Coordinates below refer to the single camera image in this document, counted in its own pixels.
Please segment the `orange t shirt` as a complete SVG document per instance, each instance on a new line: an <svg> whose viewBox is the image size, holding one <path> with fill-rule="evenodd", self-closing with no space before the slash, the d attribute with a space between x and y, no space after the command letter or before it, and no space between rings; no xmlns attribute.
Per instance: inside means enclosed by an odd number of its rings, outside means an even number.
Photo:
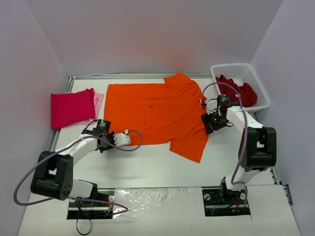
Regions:
<svg viewBox="0 0 315 236"><path fill-rule="evenodd" d="M110 130L132 133L131 144L169 143L170 151L199 163L208 135L201 120L201 89L196 81L178 72L162 84L110 84L104 119Z"/></svg>

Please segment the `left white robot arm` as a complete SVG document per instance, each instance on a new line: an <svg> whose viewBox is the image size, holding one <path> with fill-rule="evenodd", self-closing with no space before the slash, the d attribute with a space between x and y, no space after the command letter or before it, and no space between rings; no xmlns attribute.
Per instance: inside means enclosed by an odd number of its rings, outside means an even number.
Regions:
<svg viewBox="0 0 315 236"><path fill-rule="evenodd" d="M75 163L98 150L101 138L109 133L111 122L98 119L92 130L84 129L75 141L55 152L44 151L34 170L31 192L52 199L65 200L73 189Z"/></svg>

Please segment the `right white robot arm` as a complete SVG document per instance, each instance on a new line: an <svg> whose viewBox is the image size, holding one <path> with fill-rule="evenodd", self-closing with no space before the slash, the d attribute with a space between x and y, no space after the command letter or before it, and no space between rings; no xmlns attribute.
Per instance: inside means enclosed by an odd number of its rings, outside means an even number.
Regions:
<svg viewBox="0 0 315 236"><path fill-rule="evenodd" d="M218 191L219 199L229 203L236 194L246 192L246 185L254 176L275 166L277 134L274 128L256 121L239 102L231 102L228 95L218 95L215 100L217 107L201 116L206 134L230 125L242 133L237 166L222 179Z"/></svg>

